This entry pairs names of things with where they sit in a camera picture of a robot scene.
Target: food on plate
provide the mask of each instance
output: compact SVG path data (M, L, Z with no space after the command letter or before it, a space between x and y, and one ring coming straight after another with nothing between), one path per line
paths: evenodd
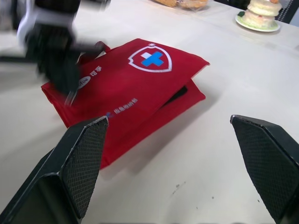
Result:
M273 26L274 17L273 16L264 16L258 15L249 10L245 11L245 15L242 17L243 22L248 25L258 27L258 28L269 28Z
M277 16L282 5L278 1L276 3L272 1L274 0L251 0L247 8L258 15Z
M278 0L251 0L241 20L255 28L269 29L277 26L275 16L282 8Z

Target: red tote bag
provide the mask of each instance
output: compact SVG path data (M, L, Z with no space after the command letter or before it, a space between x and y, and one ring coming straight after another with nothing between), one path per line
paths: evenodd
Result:
M191 78L209 65L201 57L141 39L110 50L96 59L79 60L77 96L65 106L50 83L42 86L67 127L108 116L101 168L205 96Z

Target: white plate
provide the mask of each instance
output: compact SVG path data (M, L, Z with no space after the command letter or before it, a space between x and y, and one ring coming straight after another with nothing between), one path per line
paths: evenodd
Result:
M279 30L280 29L280 25L278 24L278 23L276 23L277 24L277 26L276 27L274 27L274 28L270 28L270 29L259 29L259 28L256 28L256 27L253 27L253 26L250 26L250 25L248 25L248 24L246 24L246 23L244 23L242 20L240 20L240 16L236 16L235 17L235 20L237 21L237 23L239 23L241 26L243 26L243 27L246 27L246 28L248 28L248 29L252 29L252 30L256 30L256 31L260 31L260 32L274 32L274 31L277 31L277 30Z

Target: white table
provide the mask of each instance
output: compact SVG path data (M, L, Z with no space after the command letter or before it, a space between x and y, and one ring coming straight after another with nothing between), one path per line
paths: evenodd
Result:
M236 24L238 12L212 2L193 13L150 0L112 0L105 12L79 11L82 38L110 47L143 38L211 63L194 78L205 101L100 172L84 224L274 223L229 118L265 119L299 141L299 28L252 32ZM1 49L16 45L13 34L0 35ZM0 210L65 132L34 71L0 67Z

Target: white cross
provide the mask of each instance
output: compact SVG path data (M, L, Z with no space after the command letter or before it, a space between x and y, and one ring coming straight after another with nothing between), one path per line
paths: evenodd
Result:
M148 52L145 52L144 54L141 55L141 57L143 57L145 59L148 59L150 56L151 56L151 54Z

